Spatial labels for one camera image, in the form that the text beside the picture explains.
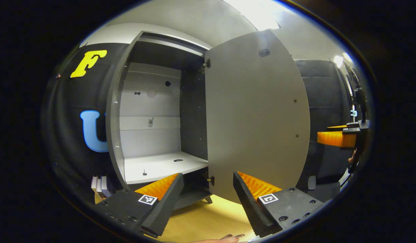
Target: open cabinet door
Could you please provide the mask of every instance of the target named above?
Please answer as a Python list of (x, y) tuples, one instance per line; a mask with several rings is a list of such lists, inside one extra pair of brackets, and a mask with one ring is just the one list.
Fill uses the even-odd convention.
[(294, 187), (307, 157), (310, 113), (289, 52), (265, 30), (215, 46), (205, 63), (211, 193), (239, 203), (234, 171)]

